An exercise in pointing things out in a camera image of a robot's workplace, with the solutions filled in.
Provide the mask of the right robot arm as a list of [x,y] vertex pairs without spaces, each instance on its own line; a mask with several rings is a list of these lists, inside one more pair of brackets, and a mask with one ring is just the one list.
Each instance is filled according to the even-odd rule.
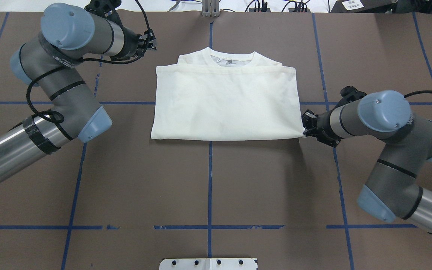
[[384,142],[359,207],[383,222],[400,218],[432,235],[432,191],[416,184],[423,165],[432,162],[432,121],[415,114],[407,95],[394,90],[367,94],[348,86],[340,94],[332,110],[302,114],[304,136],[331,147],[366,135]]

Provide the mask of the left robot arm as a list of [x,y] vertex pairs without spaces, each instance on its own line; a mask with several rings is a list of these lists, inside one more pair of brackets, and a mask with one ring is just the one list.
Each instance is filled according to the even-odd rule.
[[27,84],[31,115],[0,137],[0,183],[71,140],[89,142],[113,121],[77,66],[86,62],[126,65],[156,49],[156,38],[141,8],[146,31],[122,24],[120,0],[92,0],[86,7],[49,5],[41,31],[12,55],[13,74]]

